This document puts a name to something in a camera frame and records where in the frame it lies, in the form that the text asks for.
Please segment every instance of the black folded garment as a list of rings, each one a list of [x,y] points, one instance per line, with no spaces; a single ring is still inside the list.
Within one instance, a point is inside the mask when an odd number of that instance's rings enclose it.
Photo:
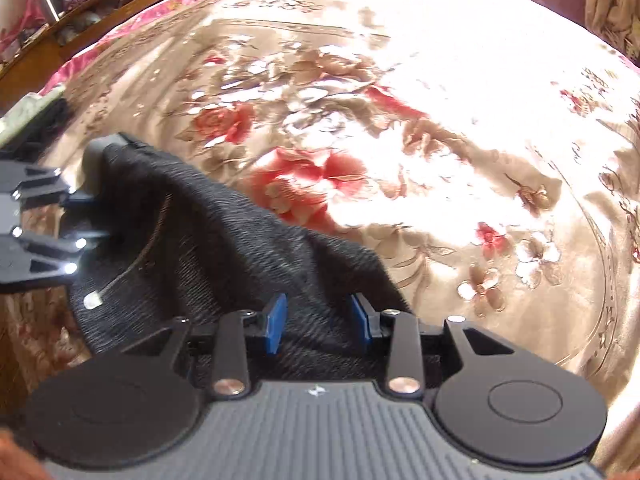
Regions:
[[[70,116],[66,99],[50,102],[2,148],[0,159],[35,163],[62,132]]]
[[[103,214],[122,236],[86,254],[70,287],[71,307],[92,351],[130,341],[175,316],[199,324],[235,310],[261,310],[284,292],[289,318],[280,350],[275,358],[250,362],[252,375],[338,380],[383,372],[381,356],[358,355],[349,322],[354,292],[377,310],[407,310],[375,253],[287,225],[139,142],[109,146],[100,178]],[[89,310],[83,300],[93,291],[100,291],[102,304]]]

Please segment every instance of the floral bedspread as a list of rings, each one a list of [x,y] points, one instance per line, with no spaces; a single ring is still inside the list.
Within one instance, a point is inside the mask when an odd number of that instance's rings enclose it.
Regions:
[[[640,77],[619,53],[529,0],[182,0],[103,50],[44,164],[79,186],[86,142],[126,131],[357,240],[425,321],[589,378],[598,463],[638,460]],[[22,352],[33,301],[11,305]]]

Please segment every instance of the bedspread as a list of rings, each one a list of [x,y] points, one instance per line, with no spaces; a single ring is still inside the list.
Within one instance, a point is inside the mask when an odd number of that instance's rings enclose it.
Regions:
[[[190,3],[68,83],[76,118],[43,164],[80,186],[87,141],[126,131],[359,241],[423,320],[466,316],[589,378],[599,465],[636,462],[637,69],[529,0]],[[12,298],[18,354],[55,312],[46,344],[86,357],[61,294]]]

